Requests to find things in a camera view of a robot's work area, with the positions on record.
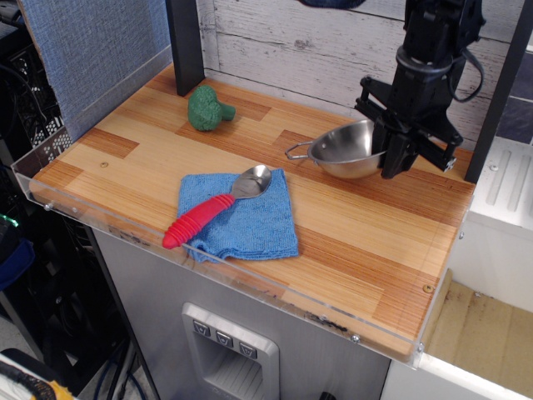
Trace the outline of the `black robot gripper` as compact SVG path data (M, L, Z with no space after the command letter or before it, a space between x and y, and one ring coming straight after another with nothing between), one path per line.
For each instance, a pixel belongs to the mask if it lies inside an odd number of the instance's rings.
M456 162L463 138L438 101L447 96L440 83L402 78L388 84L372 77L361 80L355 109L374 122L371 153L386 152L381 176L392 179L408 171L422 156L443 172Z

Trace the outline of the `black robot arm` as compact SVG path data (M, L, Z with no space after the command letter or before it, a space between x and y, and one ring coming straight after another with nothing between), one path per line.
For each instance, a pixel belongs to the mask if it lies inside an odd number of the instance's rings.
M374 122L372 149L384 155L383 178L409 170L418 156L442 171L452 169L463 138L447 109L461 100L456 89L466 63L483 69L468 47L485 22L480 1L406 3L393 82L364 77L355 106Z

